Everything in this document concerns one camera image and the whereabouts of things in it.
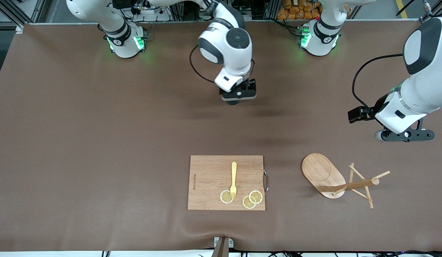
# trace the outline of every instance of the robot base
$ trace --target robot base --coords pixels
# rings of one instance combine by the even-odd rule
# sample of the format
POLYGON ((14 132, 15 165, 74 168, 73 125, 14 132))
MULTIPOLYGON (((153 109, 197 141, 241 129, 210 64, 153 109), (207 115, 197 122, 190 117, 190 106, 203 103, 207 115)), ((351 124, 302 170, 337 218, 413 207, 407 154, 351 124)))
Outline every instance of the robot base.
POLYGON ((300 49, 306 50, 308 53, 315 56, 323 56, 328 54, 334 47, 338 39, 338 35, 335 39, 332 40, 329 44, 323 44, 321 39, 319 39, 314 31, 314 26, 316 20, 311 20, 308 23, 302 25, 303 28, 306 29, 298 29, 297 33, 304 36, 303 38, 297 39, 300 49))
POLYGON ((131 36, 126 39, 122 46, 117 46, 114 42, 110 42, 111 52, 114 52, 121 58, 134 57, 139 52, 145 51, 147 31, 133 22, 128 22, 131 26, 131 36))
POLYGON ((240 100, 251 100, 256 98, 256 80, 245 80, 230 92, 220 88, 221 99, 228 105, 236 105, 240 100))
POLYGON ((432 130, 425 130, 421 128, 422 119, 418 120, 417 128, 408 127, 404 132, 395 134, 386 127, 384 130, 379 130, 375 133, 375 138, 381 142, 416 142, 429 141, 435 137, 432 130))

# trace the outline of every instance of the metal handle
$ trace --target metal handle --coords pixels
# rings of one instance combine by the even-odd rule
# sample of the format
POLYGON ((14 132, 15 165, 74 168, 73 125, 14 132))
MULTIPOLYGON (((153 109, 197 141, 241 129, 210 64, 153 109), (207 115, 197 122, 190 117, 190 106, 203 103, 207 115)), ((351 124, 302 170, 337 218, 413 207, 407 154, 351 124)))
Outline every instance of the metal handle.
POLYGON ((265 188, 264 195, 267 195, 267 191, 268 191, 268 175, 267 175, 267 172, 265 172, 265 170, 264 170, 264 175, 265 175, 265 184, 263 183, 263 180, 262 180, 262 185, 264 185, 264 188, 265 188))

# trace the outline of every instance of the cable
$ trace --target cable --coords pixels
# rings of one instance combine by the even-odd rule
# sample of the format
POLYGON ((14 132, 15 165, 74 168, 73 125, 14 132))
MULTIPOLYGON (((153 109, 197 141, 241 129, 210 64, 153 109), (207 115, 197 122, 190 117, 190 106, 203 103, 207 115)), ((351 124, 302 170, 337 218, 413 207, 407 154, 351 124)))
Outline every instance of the cable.
MULTIPOLYGON (((283 27, 286 27, 285 24, 279 22, 277 19, 267 18, 266 20, 275 21, 275 23, 277 23, 278 25, 283 26, 283 27)), ((288 27, 289 27, 289 28, 295 28, 295 29, 297 28, 296 26, 288 26, 288 27)))
POLYGON ((167 9, 170 10, 170 12, 171 12, 174 16, 177 16, 177 17, 180 18, 180 19, 183 19, 183 18, 184 18, 184 16, 181 16, 181 15, 178 15, 178 14, 174 13, 174 11, 173 11, 170 7, 167 6, 167 9))
POLYGON ((442 16, 442 13, 441 14, 438 14, 438 15, 428 15, 429 17, 431 17, 431 18, 435 18, 435 17, 441 17, 442 16))
POLYGON ((250 71, 250 76, 251 76, 251 74, 254 72, 254 67, 256 66, 256 62, 254 61, 253 58, 251 58, 251 61, 252 61, 252 69, 251 69, 251 71, 250 71))
MULTIPOLYGON (((116 0, 113 0, 113 3, 115 3, 115 5, 117 5, 118 7, 120 6, 120 5, 118 5, 118 3, 116 2, 116 0)), ((133 20, 133 18, 130 17, 129 15, 126 17, 126 15, 125 15, 124 12, 123 12, 123 9, 120 8, 120 11, 121 11, 121 13, 123 13, 123 17, 124 17, 126 20, 128 20, 128 19, 130 19, 131 21, 133 20)))
POLYGON ((409 1, 404 7, 402 7, 402 9, 399 10, 398 13, 396 13, 396 16, 399 16, 412 2, 414 2, 415 0, 411 0, 409 1))
POLYGON ((296 37, 303 37, 302 35, 295 34, 293 31, 291 31, 291 29, 297 29, 297 27, 296 27, 296 26, 289 26, 288 24, 286 24, 286 21, 285 21, 285 20, 283 20, 283 23, 281 23, 281 22, 279 22, 277 19, 273 19, 273 18, 267 18, 266 20, 274 21, 274 22, 277 23, 278 25, 285 27, 285 28, 288 30, 288 32, 289 32, 291 35, 293 35, 293 36, 296 36, 296 37))
POLYGON ((146 35, 146 39, 151 36, 151 31, 153 31, 153 27, 154 27, 154 21, 153 21, 153 23, 151 23, 150 32, 146 35))
POLYGON ((358 75, 359 75, 359 73, 361 72, 361 70, 362 70, 366 65, 368 65, 369 63, 371 63, 371 62, 373 62, 373 61, 376 61, 376 60, 384 59, 384 58, 389 58, 389 57, 399 57, 399 56, 403 56, 403 54, 389 54, 389 55, 383 55, 383 56, 380 56, 380 57, 375 57, 375 58, 369 60, 368 62, 364 63, 364 64, 359 68, 359 70, 356 72, 356 75, 355 75, 355 77, 353 78, 353 86, 352 86, 352 88, 351 88, 351 91, 352 91, 352 93, 353 93, 353 96, 354 96, 354 97, 356 98, 356 100, 358 100, 362 105, 364 105, 365 108, 367 108, 368 112, 371 114, 372 117, 375 116, 375 115, 373 114, 373 112, 372 112, 372 109, 371 109, 370 107, 368 107, 368 105, 367 105, 364 101, 362 101, 362 100, 356 95, 356 93, 355 93, 355 83, 356 83, 356 78, 358 77, 358 75))
MULTIPOLYGON (((203 78, 204 80, 211 82, 211 83, 215 83, 213 80, 209 80, 208 78, 205 78, 203 75, 201 75, 194 67, 193 63, 192 63, 192 54, 194 53, 195 49, 197 49, 197 47, 199 47, 199 45, 196 45, 190 52, 190 64, 191 64, 191 68, 193 68, 194 72, 199 75, 201 78, 203 78)), ((256 62, 251 58, 251 62, 252 62, 252 68, 250 71, 250 74, 253 74, 254 72, 254 67, 256 67, 256 62)))
POLYGON ((213 80, 209 80, 208 78, 205 78, 204 76, 202 76, 202 75, 201 75, 201 74, 195 69, 194 65, 192 64, 192 54, 193 54, 193 52, 195 51, 195 49, 197 49, 197 47, 199 47, 199 46, 196 45, 196 46, 191 50, 191 52, 190 52, 190 64, 191 64, 191 67, 193 68, 194 72, 195 72, 197 75, 199 75, 199 77, 203 78, 204 80, 206 80, 206 81, 208 81, 208 82, 215 83, 213 80))
POLYGON ((288 30, 289 33, 291 33, 291 35, 296 36, 296 37, 303 37, 302 35, 298 35, 298 34, 295 34, 294 32, 292 32, 291 29, 290 29, 290 28, 288 27, 288 25, 286 24, 286 21, 285 21, 285 20, 283 20, 283 23, 285 24, 286 29, 288 30))

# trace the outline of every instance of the wooden stand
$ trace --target wooden stand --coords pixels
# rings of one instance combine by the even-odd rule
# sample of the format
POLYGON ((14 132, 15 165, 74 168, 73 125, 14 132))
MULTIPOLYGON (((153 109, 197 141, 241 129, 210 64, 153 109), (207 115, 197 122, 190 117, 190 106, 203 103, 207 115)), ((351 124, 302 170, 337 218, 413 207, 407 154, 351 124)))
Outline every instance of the wooden stand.
POLYGON ((369 186, 376 186, 380 183, 379 178, 390 174, 390 171, 383 172, 373 178, 365 179, 359 171, 355 169, 355 164, 351 163, 350 168, 350 182, 346 183, 340 171, 327 159, 326 156, 320 153, 312 153, 307 155, 302 161, 302 173, 304 177, 310 182, 320 194, 327 198, 339 198, 346 190, 352 190, 356 194, 368 200, 368 204, 373 209, 372 197, 370 196, 369 186), (361 181, 353 182, 353 175, 356 173, 361 178, 361 181), (365 193, 357 191, 357 188, 365 188, 365 193))

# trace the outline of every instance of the wooden cutting board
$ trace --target wooden cutting board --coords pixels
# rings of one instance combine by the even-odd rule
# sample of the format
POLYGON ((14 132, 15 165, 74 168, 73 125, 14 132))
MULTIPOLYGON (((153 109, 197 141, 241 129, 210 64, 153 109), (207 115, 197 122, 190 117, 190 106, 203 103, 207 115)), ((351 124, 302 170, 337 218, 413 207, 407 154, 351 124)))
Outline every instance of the wooden cutting board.
POLYGON ((188 210, 248 210, 242 200, 253 190, 262 193, 261 203, 252 211, 265 210, 262 156, 191 156, 188 210), (231 188, 231 164, 237 162, 237 196, 229 204, 220 194, 231 188))

